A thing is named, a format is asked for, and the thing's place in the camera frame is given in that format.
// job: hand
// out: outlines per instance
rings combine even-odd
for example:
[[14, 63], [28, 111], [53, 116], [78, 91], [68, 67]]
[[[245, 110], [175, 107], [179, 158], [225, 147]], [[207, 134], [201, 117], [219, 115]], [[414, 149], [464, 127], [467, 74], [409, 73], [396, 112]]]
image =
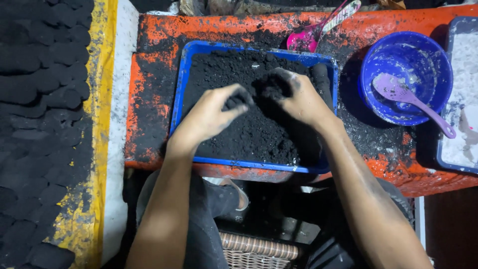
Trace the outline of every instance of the hand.
[[316, 129], [322, 129], [326, 124], [338, 120], [317, 93], [309, 77], [280, 67], [274, 69], [273, 72], [282, 78], [291, 89], [291, 97], [282, 98], [277, 102], [293, 118]]
[[[226, 101], [228, 104], [230, 103], [228, 99], [231, 96], [244, 99], [244, 104], [222, 112]], [[245, 113], [253, 103], [251, 95], [237, 83], [207, 90], [179, 124], [171, 139], [180, 137], [182, 143], [191, 143], [197, 146], [222, 132], [235, 118]]]

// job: person's right hand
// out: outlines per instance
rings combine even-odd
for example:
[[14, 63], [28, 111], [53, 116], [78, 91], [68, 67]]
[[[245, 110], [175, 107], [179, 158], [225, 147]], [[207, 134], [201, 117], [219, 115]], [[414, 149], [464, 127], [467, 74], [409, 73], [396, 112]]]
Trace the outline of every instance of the person's right hand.
[[315, 128], [338, 119], [315, 90], [308, 76], [282, 69], [273, 71], [290, 86], [292, 96], [277, 100], [293, 118]]

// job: blue bowl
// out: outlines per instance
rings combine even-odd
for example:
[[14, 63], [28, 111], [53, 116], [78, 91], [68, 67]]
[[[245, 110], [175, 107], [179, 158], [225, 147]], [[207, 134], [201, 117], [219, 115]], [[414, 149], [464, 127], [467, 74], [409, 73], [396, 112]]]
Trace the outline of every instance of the blue bowl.
[[[170, 135], [173, 134], [176, 127], [181, 121], [183, 113], [183, 96], [186, 84], [189, 79], [189, 69], [191, 68], [191, 57], [196, 53], [211, 53], [215, 50], [242, 51], [245, 49], [255, 50], [253, 48], [244, 48], [238, 45], [229, 45], [223, 43], [206, 42], [206, 41], [191, 41], [184, 46], [183, 54], [181, 55], [181, 63], [179, 65], [178, 83], [176, 87], [176, 95], [174, 97], [173, 118], [171, 120]], [[334, 106], [334, 113], [337, 115], [337, 86], [338, 86], [338, 67], [337, 62], [330, 56], [325, 56], [318, 53], [297, 52], [281, 49], [270, 49], [268, 52], [276, 55], [279, 58], [285, 58], [291, 61], [299, 61], [306, 67], [311, 67], [317, 63], [324, 63], [327, 66], [328, 76], [330, 79], [330, 93], [332, 95], [332, 103]], [[282, 170], [300, 173], [325, 174], [330, 171], [325, 153], [322, 152], [319, 163], [314, 167], [301, 167], [287, 164], [275, 164], [270, 162], [259, 162], [250, 160], [227, 160], [218, 158], [207, 158], [201, 156], [194, 156], [194, 162], [212, 163], [222, 165], [233, 165], [247, 168], [262, 168], [272, 170]]]
[[437, 113], [450, 98], [451, 64], [441, 46], [426, 35], [397, 32], [377, 41], [363, 59], [359, 94], [375, 114], [390, 123], [412, 126], [428, 121], [418, 107], [382, 97], [372, 86], [380, 73], [404, 79], [416, 97]]

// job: blue tray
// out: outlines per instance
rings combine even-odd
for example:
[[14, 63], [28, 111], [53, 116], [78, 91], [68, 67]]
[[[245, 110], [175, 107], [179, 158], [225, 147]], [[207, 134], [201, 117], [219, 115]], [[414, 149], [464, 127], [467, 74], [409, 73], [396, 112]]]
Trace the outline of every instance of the blue tray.
[[[186, 84], [189, 78], [189, 69], [191, 67], [191, 57], [196, 53], [209, 54], [215, 50], [228, 51], [230, 49], [242, 51], [244, 49], [255, 50], [252, 48], [244, 48], [237, 45], [229, 45], [222, 43], [213, 43], [206, 41], [191, 41], [184, 46], [183, 54], [181, 55], [181, 63], [179, 66], [178, 84], [176, 87], [176, 96], [174, 98], [173, 119], [171, 120], [170, 134], [174, 132], [181, 121], [183, 108], [183, 95], [186, 89]], [[324, 56], [317, 53], [295, 52], [280, 49], [271, 49], [268, 51], [279, 58], [286, 58], [291, 61], [300, 61], [304, 66], [311, 67], [317, 63], [324, 63], [327, 65], [328, 76], [330, 79], [330, 91], [332, 93], [332, 102], [334, 106], [334, 113], [337, 115], [337, 86], [338, 86], [338, 67], [336, 61], [329, 56]], [[275, 164], [270, 162], [258, 161], [235, 161], [226, 159], [206, 158], [195, 156], [194, 162], [213, 163], [222, 165], [234, 165], [249, 168], [262, 168], [282, 171], [294, 171], [302, 173], [325, 174], [330, 171], [325, 153], [320, 156], [320, 161], [316, 167], [305, 168], [300, 166], [290, 166], [286, 164]]]
[[[455, 34], [470, 34], [474, 32], [478, 32], [478, 17], [459, 16], [452, 19], [452, 21], [448, 24], [448, 37], [446, 41], [445, 51], [448, 54], [448, 60], [450, 61], [450, 63], [453, 57], [452, 51], [453, 51], [453, 41], [454, 41]], [[459, 104], [451, 103], [450, 105], [452, 106], [452, 109], [454, 108], [460, 109]], [[443, 108], [441, 115], [444, 118], [446, 117], [446, 106]], [[440, 134], [440, 139], [438, 140], [437, 151], [436, 151], [436, 161], [441, 167], [478, 174], [478, 168], [472, 168], [472, 167], [461, 166], [457, 164], [450, 164], [450, 163], [444, 162], [442, 160], [442, 148], [443, 148], [443, 133]]]

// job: table surface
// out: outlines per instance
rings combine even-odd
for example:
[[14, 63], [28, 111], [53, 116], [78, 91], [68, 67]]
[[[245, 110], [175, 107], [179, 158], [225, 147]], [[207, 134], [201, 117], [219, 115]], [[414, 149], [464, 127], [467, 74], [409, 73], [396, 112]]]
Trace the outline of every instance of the table surface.
[[[172, 118], [181, 51], [193, 40], [278, 48], [296, 28], [316, 24], [321, 12], [261, 16], [183, 17], [142, 15], [138, 52], [131, 66], [125, 165], [154, 170]], [[361, 61], [381, 37], [398, 31], [428, 35], [444, 46], [448, 23], [456, 16], [478, 16], [477, 5], [407, 11], [358, 12], [324, 37], [319, 53], [340, 67], [337, 115], [376, 177], [417, 197], [477, 186], [475, 174], [444, 171], [434, 160], [438, 130], [427, 122], [416, 127], [391, 125], [365, 107], [358, 95]], [[195, 163], [202, 176], [267, 182], [315, 182], [331, 176]]]

